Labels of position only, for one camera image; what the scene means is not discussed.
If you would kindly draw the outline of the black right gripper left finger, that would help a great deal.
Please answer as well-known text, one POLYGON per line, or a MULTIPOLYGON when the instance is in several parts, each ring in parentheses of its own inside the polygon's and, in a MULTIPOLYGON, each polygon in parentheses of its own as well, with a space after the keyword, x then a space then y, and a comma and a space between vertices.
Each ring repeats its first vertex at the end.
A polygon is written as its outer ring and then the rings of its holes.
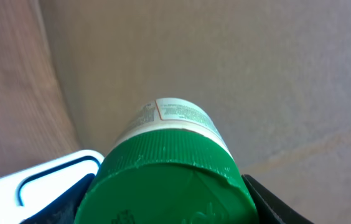
POLYGON ((48 206, 21 224, 74 224, 75 215, 95 174, 87 174, 48 206))

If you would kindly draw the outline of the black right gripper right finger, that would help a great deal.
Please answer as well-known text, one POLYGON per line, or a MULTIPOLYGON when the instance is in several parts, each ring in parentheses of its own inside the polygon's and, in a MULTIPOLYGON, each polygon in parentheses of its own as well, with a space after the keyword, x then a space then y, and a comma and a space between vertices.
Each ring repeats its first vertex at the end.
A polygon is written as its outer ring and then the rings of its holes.
POLYGON ((243 174, 241 177, 256 205, 259 223, 313 224, 313 222, 293 210, 252 176, 243 174))

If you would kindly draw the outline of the green lid jar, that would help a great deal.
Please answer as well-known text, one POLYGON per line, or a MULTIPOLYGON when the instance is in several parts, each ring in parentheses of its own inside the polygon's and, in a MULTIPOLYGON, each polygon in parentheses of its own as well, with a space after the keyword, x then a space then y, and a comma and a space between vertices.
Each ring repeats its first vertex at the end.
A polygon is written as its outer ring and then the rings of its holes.
POLYGON ((142 106, 103 160, 76 223, 258 223, 208 114, 179 98, 142 106))

